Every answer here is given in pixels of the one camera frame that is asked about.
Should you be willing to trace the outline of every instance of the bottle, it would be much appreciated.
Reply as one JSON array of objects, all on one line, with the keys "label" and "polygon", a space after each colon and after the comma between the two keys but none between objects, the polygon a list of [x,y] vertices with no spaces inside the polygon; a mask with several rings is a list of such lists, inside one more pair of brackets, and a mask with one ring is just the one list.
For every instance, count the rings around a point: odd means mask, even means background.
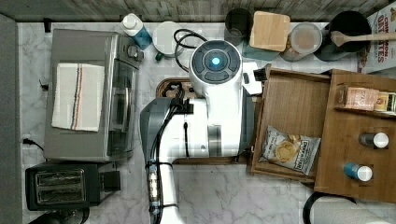
[{"label": "bottle", "polygon": [[369,181],[373,177],[373,171],[370,167],[360,166],[354,162],[347,162],[344,165],[344,173],[361,181]]},{"label": "bottle", "polygon": [[149,32],[146,30],[143,22],[134,13],[125,16],[120,26],[139,48],[146,49],[151,44],[152,38]]},{"label": "bottle", "polygon": [[389,139],[385,133],[361,133],[359,134],[359,142],[369,148],[387,148]]}]

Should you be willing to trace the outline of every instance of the black canister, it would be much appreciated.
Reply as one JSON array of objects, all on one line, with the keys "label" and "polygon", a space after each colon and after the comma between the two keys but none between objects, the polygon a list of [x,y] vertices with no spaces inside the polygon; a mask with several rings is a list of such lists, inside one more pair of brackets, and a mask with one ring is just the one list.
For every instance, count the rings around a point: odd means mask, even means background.
[{"label": "black canister", "polygon": [[341,12],[325,26],[321,32],[323,40],[315,56],[324,62],[337,61],[352,52],[358,52],[370,44],[370,41],[347,42],[337,47],[332,42],[332,31],[339,31],[345,35],[370,35],[372,30],[367,19],[356,11]]},{"label": "black canister", "polygon": [[238,46],[245,38],[250,37],[253,17],[244,8],[234,8],[225,18],[224,40]]}]

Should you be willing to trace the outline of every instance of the toaster oven door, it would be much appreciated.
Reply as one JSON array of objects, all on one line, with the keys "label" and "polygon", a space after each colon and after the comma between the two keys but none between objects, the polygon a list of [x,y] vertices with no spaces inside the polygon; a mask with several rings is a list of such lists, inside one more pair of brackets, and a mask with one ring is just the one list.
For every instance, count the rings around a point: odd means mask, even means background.
[{"label": "toaster oven door", "polygon": [[115,60],[113,69],[107,156],[132,150],[137,69]]}]

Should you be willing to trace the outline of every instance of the countertop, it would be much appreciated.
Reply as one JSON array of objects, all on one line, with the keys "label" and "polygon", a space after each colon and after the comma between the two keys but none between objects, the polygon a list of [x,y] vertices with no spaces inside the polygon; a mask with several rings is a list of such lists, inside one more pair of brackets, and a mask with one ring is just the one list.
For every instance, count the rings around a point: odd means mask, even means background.
[{"label": "countertop", "polygon": [[[146,23],[150,32],[159,23]],[[208,39],[223,38],[223,23],[181,23]],[[43,23],[19,23],[20,53],[20,104],[21,137],[29,137],[44,146],[44,127],[47,94],[39,85],[50,76],[50,49],[52,33],[44,32]],[[118,23],[53,23],[52,29],[78,29],[97,31],[122,30]],[[188,40],[199,44],[199,40]],[[151,45],[145,52],[137,89],[137,113],[155,97],[157,85],[165,78],[187,77],[174,59],[154,59],[155,48]],[[191,50],[180,56],[188,64]],[[259,67],[268,62],[255,61]],[[356,57],[351,55],[340,62],[323,63],[310,55],[298,63],[286,63],[280,57],[271,62],[273,67],[320,73],[331,68],[356,71]],[[24,198],[24,171],[44,161],[42,151],[35,146],[21,146],[22,208],[23,223],[35,219],[41,212],[27,210]],[[138,132],[134,136],[134,155],[119,162],[121,191],[91,208],[88,224],[93,223],[149,223],[149,200],[146,172]],[[303,223],[302,211],[305,201],[312,194],[297,181],[269,175],[249,175],[246,165],[175,165],[175,182],[180,214],[188,223]],[[396,205],[359,201],[381,217],[393,222]]]}]

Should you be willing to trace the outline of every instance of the towel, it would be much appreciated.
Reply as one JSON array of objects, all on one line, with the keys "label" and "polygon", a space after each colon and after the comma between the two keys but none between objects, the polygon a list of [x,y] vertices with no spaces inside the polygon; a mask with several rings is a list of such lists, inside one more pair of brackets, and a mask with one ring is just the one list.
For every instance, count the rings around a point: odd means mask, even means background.
[{"label": "towel", "polygon": [[98,132],[105,68],[86,63],[59,63],[52,127]]}]

